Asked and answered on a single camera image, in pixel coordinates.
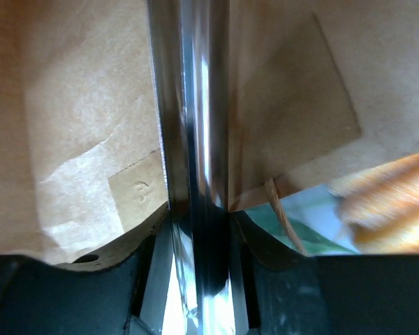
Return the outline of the brown paper bag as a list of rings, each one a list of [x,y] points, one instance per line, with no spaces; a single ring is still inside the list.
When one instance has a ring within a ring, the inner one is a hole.
[[[228,52],[231,211],[419,157],[419,1],[191,2]],[[182,1],[0,1],[0,255],[72,262],[186,190]]]

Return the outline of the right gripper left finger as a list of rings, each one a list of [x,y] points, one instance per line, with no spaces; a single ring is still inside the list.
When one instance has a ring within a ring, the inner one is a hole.
[[[168,224],[63,266],[0,255],[0,334],[160,334],[170,268]]]

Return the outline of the metal kitchen tongs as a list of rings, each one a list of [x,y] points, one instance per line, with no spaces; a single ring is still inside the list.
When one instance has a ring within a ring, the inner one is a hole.
[[[228,215],[228,1],[148,1],[163,175],[187,334],[237,331]]]

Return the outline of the ridged orange fake bread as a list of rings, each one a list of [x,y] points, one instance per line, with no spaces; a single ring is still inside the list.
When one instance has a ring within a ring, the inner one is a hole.
[[[419,253],[419,153],[331,181],[337,217],[362,254]]]

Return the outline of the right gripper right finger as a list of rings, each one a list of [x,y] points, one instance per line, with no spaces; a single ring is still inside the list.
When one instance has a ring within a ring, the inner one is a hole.
[[[304,257],[230,219],[237,334],[419,334],[419,255]]]

